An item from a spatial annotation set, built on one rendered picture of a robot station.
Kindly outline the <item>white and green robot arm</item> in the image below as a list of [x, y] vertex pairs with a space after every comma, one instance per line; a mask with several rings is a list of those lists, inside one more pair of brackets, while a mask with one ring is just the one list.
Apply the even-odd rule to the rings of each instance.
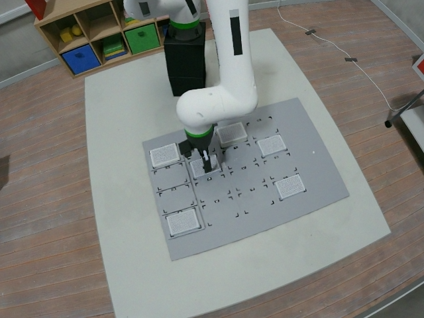
[[[219, 63], [220, 85], [185, 92], [176, 113], [187, 140], [180, 154], [192, 156], [194, 147], [213, 137], [217, 122], [249, 116], [258, 105], [250, 51], [248, 0], [205, 0]], [[127, 14], [138, 21], [169, 15], [168, 34], [177, 42], [202, 35], [201, 0], [124, 0]], [[215, 123], [215, 124], [213, 124]]]

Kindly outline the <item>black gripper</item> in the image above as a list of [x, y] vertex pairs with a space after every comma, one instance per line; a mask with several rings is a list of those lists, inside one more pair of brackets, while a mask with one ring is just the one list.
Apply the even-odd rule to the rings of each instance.
[[203, 160], [203, 169], [205, 170], [205, 173], [209, 173], [212, 171], [212, 167], [211, 167], [211, 161], [210, 161], [210, 156], [209, 151], [208, 151], [208, 146], [211, 144], [211, 140], [205, 144], [201, 144], [201, 145], [196, 145], [191, 143], [191, 145], [197, 149], [197, 151], [199, 152], [200, 156], [202, 157]]

